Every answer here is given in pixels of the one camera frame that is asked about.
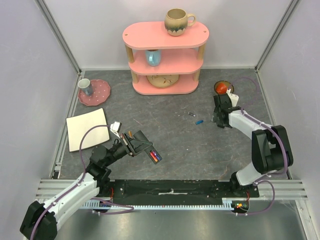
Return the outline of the black remote control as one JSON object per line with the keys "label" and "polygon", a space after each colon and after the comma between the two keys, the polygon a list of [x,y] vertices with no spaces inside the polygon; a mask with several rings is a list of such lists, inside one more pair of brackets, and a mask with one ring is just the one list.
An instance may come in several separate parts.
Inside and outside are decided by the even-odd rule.
{"label": "black remote control", "polygon": [[141,130],[137,131],[133,135],[133,138],[135,153],[138,154],[141,152],[145,152],[155,165],[163,159],[155,149],[153,143],[147,139],[147,137]]}

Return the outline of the red orange battery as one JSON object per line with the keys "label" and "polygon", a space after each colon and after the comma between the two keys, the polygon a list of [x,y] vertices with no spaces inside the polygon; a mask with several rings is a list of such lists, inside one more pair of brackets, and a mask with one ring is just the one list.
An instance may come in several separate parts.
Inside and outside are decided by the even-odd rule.
{"label": "red orange battery", "polygon": [[153,160],[154,160],[156,163],[158,162],[157,157],[153,154],[152,151],[150,152],[150,156],[153,158]]}

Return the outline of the purple battery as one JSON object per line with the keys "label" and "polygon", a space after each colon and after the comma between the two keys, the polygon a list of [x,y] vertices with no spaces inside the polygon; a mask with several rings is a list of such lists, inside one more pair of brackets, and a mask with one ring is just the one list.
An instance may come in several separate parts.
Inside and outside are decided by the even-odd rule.
{"label": "purple battery", "polygon": [[161,158],[159,157],[159,155],[158,155],[155,151],[152,151],[152,153],[153,153],[153,155],[156,157],[156,159],[157,159],[158,161],[161,160]]}

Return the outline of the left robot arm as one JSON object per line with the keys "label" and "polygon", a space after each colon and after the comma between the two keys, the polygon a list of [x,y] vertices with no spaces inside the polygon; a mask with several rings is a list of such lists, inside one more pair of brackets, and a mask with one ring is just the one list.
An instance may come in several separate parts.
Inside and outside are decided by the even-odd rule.
{"label": "left robot arm", "polygon": [[98,145],[93,148],[89,164],[73,183],[49,200],[40,203],[34,201],[26,211],[20,226],[20,233],[28,240],[53,240],[62,225],[84,203],[99,196],[104,197],[110,191],[108,168],[117,160],[128,155],[134,157],[141,152],[153,150],[153,143],[148,141],[142,131],[134,137],[121,134],[111,148]]}

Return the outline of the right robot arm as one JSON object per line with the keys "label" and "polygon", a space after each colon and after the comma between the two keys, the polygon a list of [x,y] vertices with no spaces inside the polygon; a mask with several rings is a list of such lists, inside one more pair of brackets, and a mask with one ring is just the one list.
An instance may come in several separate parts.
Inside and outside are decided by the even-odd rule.
{"label": "right robot arm", "polygon": [[229,191],[242,196],[247,186],[270,174],[285,174],[294,163],[287,130],[282,125],[270,125],[249,115],[237,106],[239,97],[232,93],[213,97],[212,121],[219,128],[235,128],[251,140],[251,163],[230,177]]}

